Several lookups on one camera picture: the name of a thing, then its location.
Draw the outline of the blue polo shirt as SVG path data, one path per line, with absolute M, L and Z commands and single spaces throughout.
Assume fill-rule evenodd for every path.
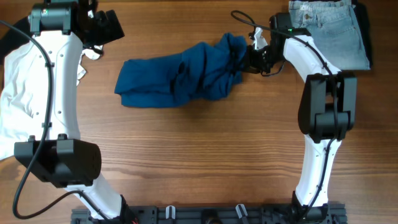
M 196 99 L 226 98 L 242 82 L 246 39 L 226 33 L 215 45 L 200 42 L 179 54 L 124 62 L 114 92 L 121 104 L 173 108 Z

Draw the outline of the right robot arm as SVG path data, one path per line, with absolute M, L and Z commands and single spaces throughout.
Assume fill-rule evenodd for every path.
M 355 121 L 357 79 L 342 72 L 317 49 L 306 28 L 294 28 L 288 13 L 278 13 L 269 27 L 253 26 L 246 52 L 247 72 L 272 76 L 279 61 L 290 62 L 305 83 L 298 125 L 305 152 L 300 180 L 288 204 L 259 208 L 236 206 L 239 223 L 347 223 L 345 205 L 328 201 L 328 184 L 336 152 Z

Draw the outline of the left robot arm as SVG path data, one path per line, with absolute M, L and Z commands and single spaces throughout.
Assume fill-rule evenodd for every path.
M 14 145 L 16 159 L 42 182 L 76 195 L 95 223 L 137 223 L 124 197 L 101 174 L 101 152 L 82 141 L 76 113 L 76 81 L 84 49 L 124 36 L 113 10 L 100 11 L 96 1 L 44 1 L 29 15 L 27 38 L 40 50 L 39 67 L 47 73 L 43 132 Z

